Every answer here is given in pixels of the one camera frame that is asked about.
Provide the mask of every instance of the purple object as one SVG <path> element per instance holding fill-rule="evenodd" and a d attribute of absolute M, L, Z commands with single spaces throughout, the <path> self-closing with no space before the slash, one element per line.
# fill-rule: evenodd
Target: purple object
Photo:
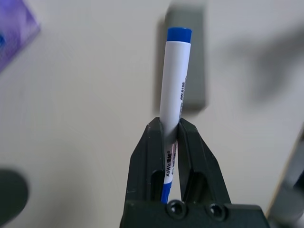
<path fill-rule="evenodd" d="M 0 0 L 0 71 L 39 31 L 22 0 Z"/>

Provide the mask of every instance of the marker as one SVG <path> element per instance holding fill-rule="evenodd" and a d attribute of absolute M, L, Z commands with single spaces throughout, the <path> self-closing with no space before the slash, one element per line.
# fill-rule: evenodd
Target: marker
<path fill-rule="evenodd" d="M 165 179 L 161 201 L 168 202 L 176 155 L 177 127 L 181 117 L 190 56 L 192 31 L 169 28 L 162 74 L 160 122 L 163 126 Z"/>

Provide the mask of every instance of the blurry dark object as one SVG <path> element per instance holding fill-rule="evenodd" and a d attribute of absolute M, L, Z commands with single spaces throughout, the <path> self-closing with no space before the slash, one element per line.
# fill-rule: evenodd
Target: blurry dark object
<path fill-rule="evenodd" d="M 200 110 L 206 106 L 204 58 L 204 7 L 175 4 L 169 7 L 165 18 L 166 29 L 185 27 L 192 30 L 191 51 L 183 108 Z"/>
<path fill-rule="evenodd" d="M 16 217 L 29 197 L 23 177 L 10 170 L 0 170 L 0 226 Z"/>
<path fill-rule="evenodd" d="M 297 227 L 304 213 L 304 140 L 299 137 L 288 164 L 284 180 L 269 212 L 269 220 L 277 227 Z"/>
<path fill-rule="evenodd" d="M 178 128 L 181 199 L 160 202 L 165 176 L 159 118 L 151 121 L 130 160 L 121 228 L 268 228 L 259 206 L 231 204 L 219 164 L 194 125 Z"/>

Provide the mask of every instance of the white wall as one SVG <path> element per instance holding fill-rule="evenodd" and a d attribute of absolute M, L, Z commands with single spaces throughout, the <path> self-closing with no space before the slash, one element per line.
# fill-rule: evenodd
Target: white wall
<path fill-rule="evenodd" d="M 0 165 L 31 187 L 7 227 L 119 227 L 130 155 L 158 115 L 156 33 L 170 2 L 29 3 L 42 32 L 0 75 Z M 303 123 L 303 12 L 302 0 L 209 2 L 209 105 L 186 118 L 234 203 L 266 211 Z"/>

